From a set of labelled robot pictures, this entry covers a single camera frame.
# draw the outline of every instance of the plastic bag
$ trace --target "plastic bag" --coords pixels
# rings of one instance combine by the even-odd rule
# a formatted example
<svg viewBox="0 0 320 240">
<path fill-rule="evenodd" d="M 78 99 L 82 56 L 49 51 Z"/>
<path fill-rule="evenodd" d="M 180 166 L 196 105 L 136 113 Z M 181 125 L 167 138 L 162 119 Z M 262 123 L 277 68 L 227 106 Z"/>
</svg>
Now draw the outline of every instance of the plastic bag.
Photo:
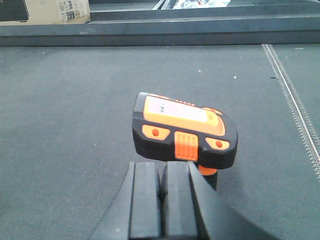
<svg viewBox="0 0 320 240">
<path fill-rule="evenodd" d="M 226 7 L 231 0 L 178 0 L 173 9 L 199 9 Z"/>
</svg>

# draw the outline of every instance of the gray carpet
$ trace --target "gray carpet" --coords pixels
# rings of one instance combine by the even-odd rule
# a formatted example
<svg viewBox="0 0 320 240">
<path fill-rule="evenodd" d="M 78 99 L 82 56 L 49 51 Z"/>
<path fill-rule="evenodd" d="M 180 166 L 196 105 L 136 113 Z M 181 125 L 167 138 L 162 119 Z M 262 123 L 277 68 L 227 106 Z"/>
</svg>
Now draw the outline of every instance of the gray carpet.
<svg viewBox="0 0 320 240">
<path fill-rule="evenodd" d="M 275 50 L 319 132 L 320 46 L 294 47 Z M 228 114 L 238 153 L 218 192 L 281 239 L 318 240 L 320 183 L 273 76 L 260 45 L 0 48 L 0 239 L 86 239 L 128 162 L 148 161 L 131 117 L 150 92 Z"/>
</svg>

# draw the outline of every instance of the orange and black battery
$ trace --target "orange and black battery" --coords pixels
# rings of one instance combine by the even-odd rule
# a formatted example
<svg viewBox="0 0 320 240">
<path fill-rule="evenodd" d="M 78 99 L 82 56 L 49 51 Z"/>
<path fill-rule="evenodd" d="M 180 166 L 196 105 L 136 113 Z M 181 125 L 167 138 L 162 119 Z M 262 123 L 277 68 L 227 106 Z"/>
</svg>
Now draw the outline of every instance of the orange and black battery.
<svg viewBox="0 0 320 240">
<path fill-rule="evenodd" d="M 235 161 L 237 129 L 218 110 L 141 92 L 132 119 L 135 149 L 145 158 L 194 161 L 208 175 Z"/>
</svg>

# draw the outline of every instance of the battery label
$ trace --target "battery label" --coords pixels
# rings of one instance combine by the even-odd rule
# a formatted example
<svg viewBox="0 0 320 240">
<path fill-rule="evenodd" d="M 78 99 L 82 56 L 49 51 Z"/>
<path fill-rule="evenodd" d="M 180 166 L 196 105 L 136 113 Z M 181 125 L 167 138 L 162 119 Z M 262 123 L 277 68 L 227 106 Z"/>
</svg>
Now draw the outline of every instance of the battery label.
<svg viewBox="0 0 320 240">
<path fill-rule="evenodd" d="M 55 0 L 55 2 L 59 19 L 65 23 L 88 14 L 85 0 Z"/>
<path fill-rule="evenodd" d="M 150 97 L 148 111 L 152 114 L 166 115 L 169 117 L 188 119 L 204 123 L 208 120 L 206 111 L 201 108 L 161 99 L 158 97 Z"/>
</svg>

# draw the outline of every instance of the cardboard box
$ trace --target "cardboard box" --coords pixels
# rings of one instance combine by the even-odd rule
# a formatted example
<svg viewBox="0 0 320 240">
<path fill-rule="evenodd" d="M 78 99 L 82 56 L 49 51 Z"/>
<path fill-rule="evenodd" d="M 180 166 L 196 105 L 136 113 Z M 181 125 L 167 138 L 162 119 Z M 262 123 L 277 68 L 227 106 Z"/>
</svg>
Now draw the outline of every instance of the cardboard box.
<svg viewBox="0 0 320 240">
<path fill-rule="evenodd" d="M 0 8 L 6 1 L 0 1 Z M 20 0 L 25 2 L 25 21 L 0 21 L 0 25 L 84 24 L 89 22 L 89 0 Z"/>
</svg>

